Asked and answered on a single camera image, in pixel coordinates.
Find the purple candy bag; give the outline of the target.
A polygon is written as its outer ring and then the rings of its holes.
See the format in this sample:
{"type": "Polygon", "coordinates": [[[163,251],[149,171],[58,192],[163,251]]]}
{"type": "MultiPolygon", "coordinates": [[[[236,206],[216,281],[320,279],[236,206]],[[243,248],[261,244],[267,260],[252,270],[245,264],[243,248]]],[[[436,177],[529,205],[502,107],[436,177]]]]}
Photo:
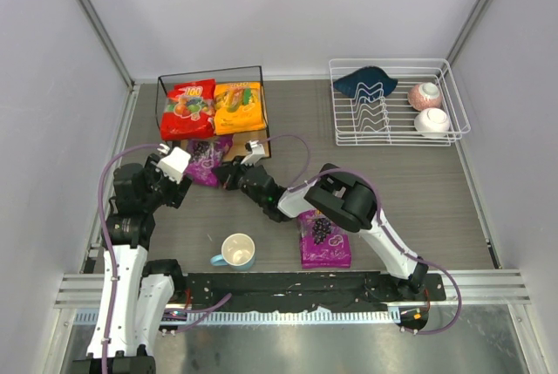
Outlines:
{"type": "Polygon", "coordinates": [[[218,187],[219,181],[213,170],[221,165],[223,157],[229,152],[232,145],[232,135],[189,140],[185,150],[190,154],[190,161],[185,174],[198,185],[218,187]]]}
{"type": "Polygon", "coordinates": [[[348,269],[351,266],[348,235],[324,214],[317,210],[299,214],[297,226],[303,269],[348,269]]]}

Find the orange candy bag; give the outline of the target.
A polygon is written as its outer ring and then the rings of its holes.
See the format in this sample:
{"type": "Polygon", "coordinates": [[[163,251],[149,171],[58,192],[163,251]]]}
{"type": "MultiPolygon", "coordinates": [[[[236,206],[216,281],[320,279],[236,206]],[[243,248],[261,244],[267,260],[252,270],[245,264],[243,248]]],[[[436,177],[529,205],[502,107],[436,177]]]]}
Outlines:
{"type": "Polygon", "coordinates": [[[260,131],[267,127],[260,82],[217,84],[214,107],[216,135],[260,131]]]}

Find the red candy bag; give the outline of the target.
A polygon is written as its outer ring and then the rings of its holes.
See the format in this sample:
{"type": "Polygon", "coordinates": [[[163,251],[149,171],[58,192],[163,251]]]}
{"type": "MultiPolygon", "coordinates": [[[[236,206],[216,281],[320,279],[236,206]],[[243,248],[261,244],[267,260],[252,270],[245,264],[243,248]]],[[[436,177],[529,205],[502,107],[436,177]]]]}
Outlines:
{"type": "Polygon", "coordinates": [[[214,79],[181,83],[167,94],[160,137],[165,141],[214,136],[214,79]]]}

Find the blue and white mug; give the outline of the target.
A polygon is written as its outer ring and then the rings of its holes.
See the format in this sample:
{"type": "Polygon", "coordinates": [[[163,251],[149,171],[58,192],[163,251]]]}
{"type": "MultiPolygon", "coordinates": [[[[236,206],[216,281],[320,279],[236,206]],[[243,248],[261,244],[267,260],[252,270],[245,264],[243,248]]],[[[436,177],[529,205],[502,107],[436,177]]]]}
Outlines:
{"type": "Polygon", "coordinates": [[[210,259],[212,266],[228,266],[238,271],[247,271],[254,263],[255,243],[243,233],[229,235],[221,245],[221,253],[210,259]]]}

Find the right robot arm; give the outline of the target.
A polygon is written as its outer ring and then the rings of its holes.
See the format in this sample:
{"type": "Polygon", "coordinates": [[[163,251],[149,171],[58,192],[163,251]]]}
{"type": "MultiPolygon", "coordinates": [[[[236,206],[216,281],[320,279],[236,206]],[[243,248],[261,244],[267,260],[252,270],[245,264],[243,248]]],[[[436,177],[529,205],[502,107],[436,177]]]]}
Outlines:
{"type": "Polygon", "coordinates": [[[233,161],[213,174],[227,190],[240,190],[272,221],[285,222],[317,210],[348,233],[359,235],[384,263],[402,296],[424,290],[428,264],[388,222],[378,194],[364,177],[330,163],[297,187],[278,185],[264,167],[233,161]]]}

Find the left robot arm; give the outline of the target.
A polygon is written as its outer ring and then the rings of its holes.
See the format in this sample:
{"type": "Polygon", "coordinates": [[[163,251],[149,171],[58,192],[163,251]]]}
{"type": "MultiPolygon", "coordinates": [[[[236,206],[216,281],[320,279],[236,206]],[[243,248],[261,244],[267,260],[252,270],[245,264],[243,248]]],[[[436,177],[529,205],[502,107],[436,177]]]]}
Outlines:
{"type": "Polygon", "coordinates": [[[85,357],[72,373],[154,373],[153,346],[168,302],[185,288],[175,259],[151,261],[148,251],[160,207],[177,208],[192,181],[190,156],[179,147],[159,146],[146,162],[112,173],[113,195],[99,200],[104,280],[99,313],[85,357]]]}

